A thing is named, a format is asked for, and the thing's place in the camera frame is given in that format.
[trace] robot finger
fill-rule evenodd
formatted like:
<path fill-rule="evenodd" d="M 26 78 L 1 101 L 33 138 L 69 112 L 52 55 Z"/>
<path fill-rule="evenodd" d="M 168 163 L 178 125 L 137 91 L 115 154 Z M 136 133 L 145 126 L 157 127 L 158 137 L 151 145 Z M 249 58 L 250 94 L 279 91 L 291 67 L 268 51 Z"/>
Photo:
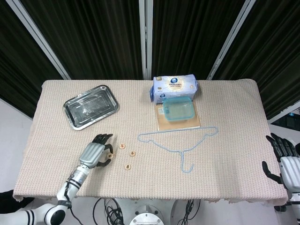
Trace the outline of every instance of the robot finger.
<path fill-rule="evenodd" d="M 111 144 L 106 144 L 104 150 L 109 149 L 110 153 L 113 154 L 113 147 Z"/>
<path fill-rule="evenodd" d="M 276 181 L 278 184 L 282 184 L 280 177 L 270 172 L 268 164 L 265 161 L 262 161 L 262 170 L 268 178 Z"/>
<path fill-rule="evenodd" d="M 98 162 L 98 163 L 97 163 L 97 166 L 105 167 L 105 166 L 107 166 L 110 162 L 111 162 L 111 159 L 109 158 L 109 159 L 106 160 L 104 163 Z"/>
<path fill-rule="evenodd" d="M 103 135 L 97 135 L 94 139 L 93 142 L 101 144 L 101 141 L 103 140 L 103 138 L 106 136 L 107 134 L 103 134 Z"/>
<path fill-rule="evenodd" d="M 272 136 L 272 138 L 277 142 L 278 147 L 279 147 L 280 150 L 282 151 L 283 155 L 284 155 L 284 156 L 288 156 L 288 153 L 287 153 L 287 151 L 286 151 L 286 149 L 285 149 L 285 145 L 283 144 L 281 137 L 278 137 L 278 136 L 277 136 L 276 134 L 274 134 L 274 133 L 271 133 L 271 136 Z"/>
<path fill-rule="evenodd" d="M 107 135 L 106 137 L 104 137 L 102 140 L 101 140 L 101 143 L 100 144 L 105 144 L 108 140 L 108 138 L 110 138 L 112 136 L 112 134 L 109 134 Z"/>
<path fill-rule="evenodd" d="M 299 157 L 300 156 L 300 143 L 296 144 L 294 147 L 295 147 L 296 153 L 298 154 L 297 157 Z"/>
<path fill-rule="evenodd" d="M 280 148 L 278 147 L 277 142 L 273 138 L 271 138 L 270 136 L 266 136 L 266 138 L 271 143 L 271 145 L 273 147 L 273 150 L 274 150 L 275 156 L 277 158 L 277 161 L 280 162 L 280 158 L 284 155 L 283 155 L 282 151 L 280 150 Z"/>
<path fill-rule="evenodd" d="M 101 137 L 102 134 L 97 135 L 92 142 L 96 143 L 99 137 Z"/>
<path fill-rule="evenodd" d="M 299 154 L 297 153 L 295 146 L 290 141 L 288 141 L 287 139 L 285 139 L 285 140 L 288 143 L 288 145 L 290 146 L 290 149 L 293 152 L 294 156 L 299 157 Z"/>
<path fill-rule="evenodd" d="M 286 149 L 287 153 L 289 154 L 289 156 L 295 156 L 289 143 L 287 142 L 287 139 L 283 139 L 282 141 L 283 141 L 283 144 L 285 145 L 285 149 Z"/>

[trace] black cable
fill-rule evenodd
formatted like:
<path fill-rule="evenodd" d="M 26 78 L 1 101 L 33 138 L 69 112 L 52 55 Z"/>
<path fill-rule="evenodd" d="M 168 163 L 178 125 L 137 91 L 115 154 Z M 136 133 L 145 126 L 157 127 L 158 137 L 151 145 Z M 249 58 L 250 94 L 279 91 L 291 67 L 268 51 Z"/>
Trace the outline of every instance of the black cable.
<path fill-rule="evenodd" d="M 184 214 L 184 217 L 178 221 L 177 225 L 179 225 L 180 222 L 181 222 L 181 225 L 188 225 L 189 224 L 188 221 L 194 219 L 195 216 L 197 215 L 199 208 L 200 208 L 200 202 L 201 202 L 201 200 L 199 200 L 198 208 L 197 208 L 197 211 L 194 214 L 194 216 L 192 218 L 188 218 L 189 214 L 191 213 L 191 211 L 194 207 L 194 200 L 188 200 L 188 202 L 186 204 L 186 212 Z"/>
<path fill-rule="evenodd" d="M 110 215 L 109 215 L 109 213 L 108 213 L 108 210 L 107 210 L 107 204 L 106 204 L 106 199 L 104 199 L 104 214 L 106 213 L 106 221 L 107 221 L 107 224 L 108 225 L 111 225 L 111 223 L 112 223 L 112 219 L 111 219 L 111 217 L 110 217 Z"/>
<path fill-rule="evenodd" d="M 101 199 L 102 199 L 102 198 L 99 198 L 99 199 L 95 202 L 94 207 L 93 207 L 93 220 L 94 220 L 94 223 L 95 223 L 96 225 L 99 225 L 99 224 L 97 224 L 96 219 L 95 219 L 95 208 L 96 208 L 96 205 L 98 204 L 98 202 L 99 202 Z"/>
<path fill-rule="evenodd" d="M 113 209 L 111 206 L 106 207 L 107 210 L 107 220 L 110 220 L 111 225 L 123 224 L 123 216 L 121 215 L 121 208 L 117 205 L 117 209 Z"/>
<path fill-rule="evenodd" d="M 83 225 L 83 224 L 81 223 L 81 221 L 74 215 L 74 212 L 73 212 L 72 208 L 70 208 L 70 211 L 71 211 L 71 214 L 73 215 L 73 217 L 74 217 L 75 219 L 77 219 L 77 221 L 80 223 L 80 225 Z"/>
<path fill-rule="evenodd" d="M 197 208 L 197 211 L 196 211 L 195 215 L 194 215 L 192 218 L 190 218 L 190 219 L 188 218 L 188 220 L 192 220 L 192 219 L 195 218 L 195 216 L 197 215 L 197 213 L 198 213 L 198 211 L 199 211 L 200 203 L 201 203 L 201 200 L 199 200 L 198 208 Z"/>

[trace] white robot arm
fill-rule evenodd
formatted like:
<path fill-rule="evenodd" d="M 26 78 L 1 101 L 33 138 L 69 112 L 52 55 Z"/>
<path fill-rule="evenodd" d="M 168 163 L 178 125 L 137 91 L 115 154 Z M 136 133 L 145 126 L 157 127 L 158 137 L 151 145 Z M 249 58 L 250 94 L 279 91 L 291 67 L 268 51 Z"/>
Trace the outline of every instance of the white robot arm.
<path fill-rule="evenodd" d="M 108 138 L 112 135 L 97 135 L 94 140 L 88 144 L 79 158 L 80 165 L 70 174 L 68 180 L 57 193 L 57 205 L 45 204 L 35 210 L 26 210 L 0 215 L 0 224 L 10 225 L 35 225 L 39 222 L 45 222 L 47 225 L 59 225 L 65 218 L 67 209 L 72 207 L 72 200 L 79 191 L 81 185 L 89 175 L 90 169 L 95 166 L 106 166 L 111 159 L 104 163 L 99 162 L 106 149 L 113 154 L 111 144 L 105 145 Z"/>
<path fill-rule="evenodd" d="M 280 176 L 272 174 L 265 161 L 262 162 L 262 169 L 267 177 L 278 184 L 283 184 L 292 193 L 290 202 L 300 224 L 300 157 L 290 141 L 275 134 L 271 136 L 266 136 L 266 138 L 274 149 L 281 174 Z"/>

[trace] cable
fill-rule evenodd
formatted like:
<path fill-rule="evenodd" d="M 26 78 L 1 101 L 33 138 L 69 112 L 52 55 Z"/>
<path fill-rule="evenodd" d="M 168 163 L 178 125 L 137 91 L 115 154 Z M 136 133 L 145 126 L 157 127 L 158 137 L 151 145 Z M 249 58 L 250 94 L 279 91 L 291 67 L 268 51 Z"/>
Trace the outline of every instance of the cable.
<path fill-rule="evenodd" d="M 198 208 L 197 208 L 197 211 L 194 214 L 194 216 L 192 218 L 188 218 L 188 216 L 189 216 L 189 214 L 192 211 L 193 206 L 194 206 L 194 200 L 188 200 L 188 202 L 186 204 L 186 212 L 184 214 L 184 217 L 181 220 L 178 221 L 177 225 L 179 225 L 180 222 L 181 222 L 181 225 L 188 225 L 189 224 L 188 221 L 194 219 L 195 216 L 197 215 L 197 213 L 199 211 L 199 208 L 200 208 L 200 203 L 201 203 L 201 200 L 199 200 Z"/>
<path fill-rule="evenodd" d="M 69 196 L 68 196 L 69 185 L 70 185 L 70 182 L 68 181 L 68 182 L 67 182 L 67 185 L 66 185 L 65 193 L 64 193 L 64 196 L 65 196 L 65 198 L 67 199 L 68 202 L 70 201 L 70 198 L 69 198 Z M 81 221 L 74 215 L 74 212 L 73 212 L 73 210 L 72 210 L 72 207 L 70 207 L 70 211 L 71 211 L 72 216 L 73 216 L 75 219 L 77 219 L 77 221 L 80 223 L 80 225 L 83 225 L 83 224 L 81 223 Z"/>
<path fill-rule="evenodd" d="M 196 211 L 195 215 L 194 215 L 192 218 L 188 219 L 188 220 L 192 220 L 192 219 L 195 218 L 195 216 L 197 215 L 197 213 L 198 213 L 198 211 L 199 211 L 200 203 L 201 203 L 201 200 L 199 200 L 198 208 L 197 208 L 197 211 Z"/>
<path fill-rule="evenodd" d="M 75 219 L 77 219 L 77 221 L 80 223 L 80 225 L 83 225 L 83 224 L 81 223 L 81 221 L 74 215 L 74 212 L 73 212 L 72 208 L 70 208 L 70 211 L 71 211 L 71 214 L 73 215 L 73 217 L 74 217 Z"/>
<path fill-rule="evenodd" d="M 102 198 L 99 198 L 99 199 L 95 202 L 94 207 L 93 207 L 93 220 L 94 220 L 94 223 L 95 223 L 96 225 L 99 225 L 99 224 L 97 224 L 96 219 L 95 219 L 95 208 L 96 208 L 96 205 L 98 204 L 98 202 L 99 202 L 101 199 L 102 199 Z"/>
<path fill-rule="evenodd" d="M 93 207 L 93 220 L 94 220 L 94 223 L 95 225 L 99 225 L 97 222 L 96 222 L 96 219 L 95 219 L 95 209 L 96 209 L 96 205 L 98 204 L 98 202 L 101 200 L 102 198 L 99 198 L 95 204 L 94 204 L 94 207 Z M 113 206 L 108 206 L 108 203 L 110 201 L 113 201 L 116 205 L 116 209 L 114 209 Z M 106 216 L 106 221 L 107 221 L 107 224 L 108 225 L 124 225 L 124 222 L 123 222 L 123 215 L 122 215 L 122 210 L 121 208 L 119 207 L 118 203 L 116 200 L 114 200 L 113 198 L 110 199 L 109 201 L 106 201 L 106 199 L 104 199 L 104 214 Z"/>

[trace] metal frame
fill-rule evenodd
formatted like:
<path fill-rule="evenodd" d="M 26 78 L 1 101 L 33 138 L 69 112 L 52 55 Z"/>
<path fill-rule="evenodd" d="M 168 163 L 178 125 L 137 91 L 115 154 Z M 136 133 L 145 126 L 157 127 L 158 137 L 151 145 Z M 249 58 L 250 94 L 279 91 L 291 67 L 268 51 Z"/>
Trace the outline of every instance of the metal frame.
<path fill-rule="evenodd" d="M 152 79 L 152 35 L 153 35 L 153 0 L 146 0 L 146 76 L 145 80 Z"/>
<path fill-rule="evenodd" d="M 208 74 L 206 80 L 212 80 L 212 78 L 214 77 L 217 69 L 219 68 L 223 58 L 225 57 L 226 53 L 228 52 L 231 44 L 233 43 L 233 40 L 235 39 L 236 35 L 238 34 L 242 24 L 244 23 L 246 17 L 248 16 L 250 10 L 252 9 L 254 3 L 256 2 L 256 0 L 245 0 L 244 5 L 242 6 L 242 9 L 240 10 L 240 13 L 238 14 L 238 17 L 236 18 L 222 48 L 221 51 L 219 53 L 219 55 L 217 56 L 217 59 L 214 63 L 214 65 L 212 66 L 210 73 Z"/>
<path fill-rule="evenodd" d="M 56 54 L 46 41 L 45 37 L 42 35 L 41 31 L 38 29 L 31 16 L 28 14 L 23 4 L 19 0 L 6 0 L 8 5 L 11 7 L 13 12 L 17 15 L 17 17 L 21 20 L 25 28 L 31 34 L 36 43 L 40 46 L 42 51 L 45 53 L 47 58 L 59 72 L 61 77 L 64 80 L 71 80 L 67 71 L 61 64 L 60 60 L 57 58 Z"/>
<path fill-rule="evenodd" d="M 298 109 L 299 107 L 300 107 L 300 100 L 298 102 L 296 102 L 295 104 L 287 107 L 283 111 L 281 111 L 281 113 L 279 113 L 278 115 L 276 115 L 273 118 L 271 118 L 270 120 L 268 120 L 268 124 L 275 122 L 276 120 L 280 119 L 281 117 L 284 117 L 285 115 L 289 114 L 291 111 Z"/>
<path fill-rule="evenodd" d="M 142 76 L 146 80 L 146 23 L 145 23 L 145 0 L 139 0 L 140 12 L 140 34 L 141 34 L 141 53 L 142 53 Z"/>

